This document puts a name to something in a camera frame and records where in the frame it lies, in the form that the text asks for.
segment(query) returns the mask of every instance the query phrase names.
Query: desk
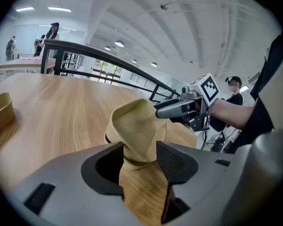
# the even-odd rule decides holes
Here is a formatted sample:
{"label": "desk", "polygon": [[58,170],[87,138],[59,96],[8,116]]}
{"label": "desk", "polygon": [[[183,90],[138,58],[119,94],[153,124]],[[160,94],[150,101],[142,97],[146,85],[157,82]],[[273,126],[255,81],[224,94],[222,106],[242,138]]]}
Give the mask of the desk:
{"label": "desk", "polygon": [[[6,62],[0,63],[0,71],[6,70],[37,70],[38,72],[41,71],[41,62],[42,57],[35,57],[37,59],[14,59]],[[56,59],[49,59],[47,68],[51,68],[55,66]]]}
{"label": "desk", "polygon": [[[134,90],[94,81],[17,73],[0,83],[13,98],[15,120],[0,133],[0,185],[16,186],[49,160],[104,144],[111,112],[141,97]],[[167,122],[166,141],[196,146],[183,125]],[[125,204],[147,225],[159,225],[167,181],[158,164],[131,171],[122,167]]]}

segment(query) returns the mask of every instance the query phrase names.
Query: balcony railing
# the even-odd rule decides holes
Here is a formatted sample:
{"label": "balcony railing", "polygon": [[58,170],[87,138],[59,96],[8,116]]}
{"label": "balcony railing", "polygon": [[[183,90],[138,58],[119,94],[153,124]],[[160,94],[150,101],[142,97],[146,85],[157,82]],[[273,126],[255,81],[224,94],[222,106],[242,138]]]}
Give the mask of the balcony railing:
{"label": "balcony railing", "polygon": [[[151,81],[149,81],[149,80],[147,80],[147,79],[145,79],[145,78],[143,78],[141,76],[138,76],[138,75],[136,75],[134,73],[131,75],[130,79],[132,81],[134,81],[135,83],[142,85],[146,89],[151,89],[151,90],[155,89],[155,86],[156,86],[155,83],[152,83]],[[159,87],[158,90],[157,90],[158,93],[161,93],[163,91],[164,91],[164,89],[161,88],[161,87]]]}
{"label": "balcony railing", "polygon": [[146,72],[140,70],[139,68],[136,68],[133,65],[127,63],[126,61],[121,60],[117,57],[114,57],[111,54],[107,54],[107,53],[102,52],[100,50],[97,50],[95,48],[90,48],[88,46],[84,46],[84,45],[80,45],[80,44],[76,44],[76,43],[71,43],[71,42],[66,42],[66,41],[46,39],[44,41],[44,44],[45,44],[45,48],[44,48],[44,53],[43,53],[43,58],[42,58],[41,73],[46,73],[47,62],[48,62],[50,50],[54,49],[54,50],[57,51],[56,56],[55,56],[56,57],[56,63],[55,63],[55,66],[53,67],[53,71],[54,71],[55,75],[60,75],[61,73],[71,73],[71,74],[77,74],[77,75],[82,75],[82,76],[95,77],[95,78],[98,78],[98,79],[103,78],[99,75],[95,75],[95,74],[92,74],[92,73],[63,69],[61,65],[62,65],[62,62],[63,62],[64,53],[65,52],[66,53],[76,53],[76,54],[79,54],[79,55],[84,55],[84,56],[93,57],[95,59],[106,61],[108,63],[119,66],[123,69],[126,69],[126,70],[140,76],[140,77],[143,77],[147,81],[154,83],[155,84],[154,89],[148,89],[148,88],[136,86],[136,85],[133,85],[133,84],[130,84],[130,83],[127,83],[127,82],[117,81],[117,80],[110,79],[110,78],[105,78],[105,80],[107,80],[107,81],[116,82],[116,83],[119,83],[119,84],[123,84],[123,85],[126,85],[126,86],[130,86],[130,87],[133,87],[133,88],[137,88],[137,89],[141,89],[141,90],[151,92],[152,94],[151,94],[149,100],[151,100],[153,102],[159,102],[159,101],[153,100],[153,98],[156,94],[161,95],[163,97],[171,98],[171,97],[168,97],[166,95],[160,94],[158,92],[159,87],[166,89],[166,90],[170,91],[171,93],[174,93],[175,95],[179,96],[179,94],[176,91],[174,91],[173,89],[171,89],[170,87],[168,87],[164,83],[160,82],[159,80],[155,79],[154,77],[152,77],[151,75],[147,74]]}

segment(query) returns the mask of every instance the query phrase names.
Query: cable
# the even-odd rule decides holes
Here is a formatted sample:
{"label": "cable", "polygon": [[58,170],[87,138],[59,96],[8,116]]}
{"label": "cable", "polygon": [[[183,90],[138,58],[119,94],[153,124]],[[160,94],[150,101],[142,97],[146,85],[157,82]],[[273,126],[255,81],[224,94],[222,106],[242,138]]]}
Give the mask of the cable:
{"label": "cable", "polygon": [[227,142],[227,140],[231,137],[231,135],[236,131],[237,129],[233,130],[233,132],[227,137],[227,139],[223,142],[223,145]]}
{"label": "cable", "polygon": [[[207,125],[209,124],[210,120],[211,120],[211,117],[208,117],[208,118],[207,118],[207,121],[206,121],[206,123],[205,123],[205,126],[207,126]],[[207,130],[204,131],[204,135],[205,135],[205,136],[204,136],[204,139],[203,139],[203,134],[202,134],[203,144],[202,144],[202,146],[201,146],[201,150],[204,149],[204,146],[205,146],[206,141],[207,141],[207,137],[208,137]]]}
{"label": "cable", "polygon": [[218,137],[216,138],[216,141],[217,141],[218,138],[221,136],[222,132],[223,132],[223,130],[220,132],[220,134],[219,134]]}
{"label": "cable", "polygon": [[205,144],[206,144],[206,140],[207,140],[207,131],[206,131],[206,130],[204,131],[204,134],[205,134],[205,137],[204,137],[203,144],[202,144],[202,146],[201,146],[201,150],[203,150],[203,148],[204,148],[204,146],[205,146]]}

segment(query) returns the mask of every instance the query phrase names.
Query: person's arm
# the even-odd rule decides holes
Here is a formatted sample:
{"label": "person's arm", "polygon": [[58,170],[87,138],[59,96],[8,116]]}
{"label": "person's arm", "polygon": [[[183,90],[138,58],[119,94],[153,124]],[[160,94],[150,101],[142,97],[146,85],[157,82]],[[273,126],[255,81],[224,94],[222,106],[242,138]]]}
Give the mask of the person's arm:
{"label": "person's arm", "polygon": [[227,101],[216,99],[209,107],[208,114],[224,121],[232,127],[243,130],[254,110],[254,106],[234,105]]}

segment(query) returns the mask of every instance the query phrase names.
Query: fluorescent light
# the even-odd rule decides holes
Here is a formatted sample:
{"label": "fluorescent light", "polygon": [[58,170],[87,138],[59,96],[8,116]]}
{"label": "fluorescent light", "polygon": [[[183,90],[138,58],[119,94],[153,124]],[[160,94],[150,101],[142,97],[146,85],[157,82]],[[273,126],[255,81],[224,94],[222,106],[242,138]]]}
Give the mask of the fluorescent light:
{"label": "fluorescent light", "polygon": [[72,30],[72,31],[76,31],[76,29],[72,29],[72,28],[66,28],[66,27],[62,27],[62,28],[69,29],[69,30]]}
{"label": "fluorescent light", "polygon": [[34,10],[33,7],[28,7],[28,8],[19,8],[19,9],[16,9],[17,12],[23,12],[23,11],[28,11],[28,10]]}
{"label": "fluorescent light", "polygon": [[243,86],[241,89],[240,89],[240,93],[242,93],[242,92],[244,92],[244,91],[246,91],[246,90],[248,90],[249,88],[245,85],[245,86]]}
{"label": "fluorescent light", "polygon": [[121,40],[115,41],[115,44],[119,47],[122,47],[122,48],[124,47],[124,42]]}
{"label": "fluorescent light", "polygon": [[48,7],[48,9],[50,10],[58,10],[58,11],[64,11],[64,12],[71,12],[70,9],[67,8],[52,8],[52,7]]}

